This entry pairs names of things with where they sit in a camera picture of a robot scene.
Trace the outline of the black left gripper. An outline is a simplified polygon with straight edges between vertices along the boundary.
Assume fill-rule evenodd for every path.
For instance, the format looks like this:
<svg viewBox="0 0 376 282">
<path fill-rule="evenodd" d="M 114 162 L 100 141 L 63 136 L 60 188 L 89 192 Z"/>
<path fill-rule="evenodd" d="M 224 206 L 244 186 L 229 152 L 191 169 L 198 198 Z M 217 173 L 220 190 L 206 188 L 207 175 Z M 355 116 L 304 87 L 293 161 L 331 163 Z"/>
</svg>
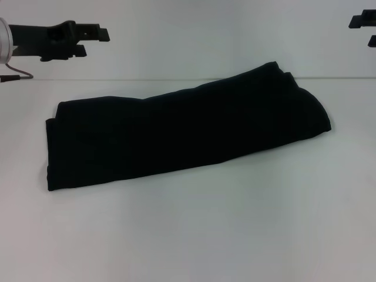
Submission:
<svg viewBox="0 0 376 282">
<path fill-rule="evenodd" d="M 87 56 L 77 41 L 109 42 L 106 28 L 99 24 L 66 21 L 55 26 L 10 25 L 13 56 L 38 56 L 42 62 Z"/>
</svg>

